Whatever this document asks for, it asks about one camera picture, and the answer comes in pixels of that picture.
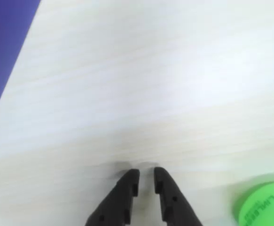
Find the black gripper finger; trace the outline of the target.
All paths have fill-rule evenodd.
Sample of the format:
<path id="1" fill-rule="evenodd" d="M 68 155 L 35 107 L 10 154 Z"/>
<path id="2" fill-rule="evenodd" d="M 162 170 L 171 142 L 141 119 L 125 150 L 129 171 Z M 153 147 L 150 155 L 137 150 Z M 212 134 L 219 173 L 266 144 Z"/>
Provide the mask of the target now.
<path id="1" fill-rule="evenodd" d="M 133 198 L 138 196 L 140 171 L 128 170 L 86 221 L 87 226 L 126 226 L 131 223 Z"/>
<path id="2" fill-rule="evenodd" d="M 155 193 L 159 195 L 162 220 L 168 226 L 202 226 L 178 185 L 162 167 L 154 168 Z"/>

